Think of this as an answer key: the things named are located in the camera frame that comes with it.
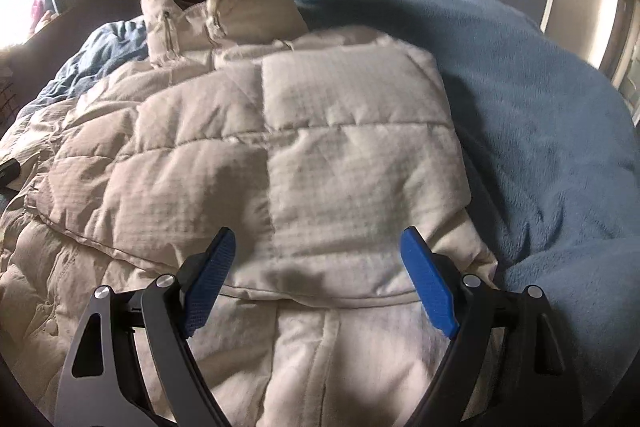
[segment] blue fleece blanket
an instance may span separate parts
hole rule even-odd
[[[590,416],[640,347],[640,147],[619,94],[497,0],[296,2],[311,29],[369,25],[434,54],[497,282],[545,290]]]
[[[80,96],[126,62],[147,57],[146,28],[142,16],[100,26],[89,35],[80,51],[65,62],[36,99],[20,110],[17,118],[33,114],[52,103]]]

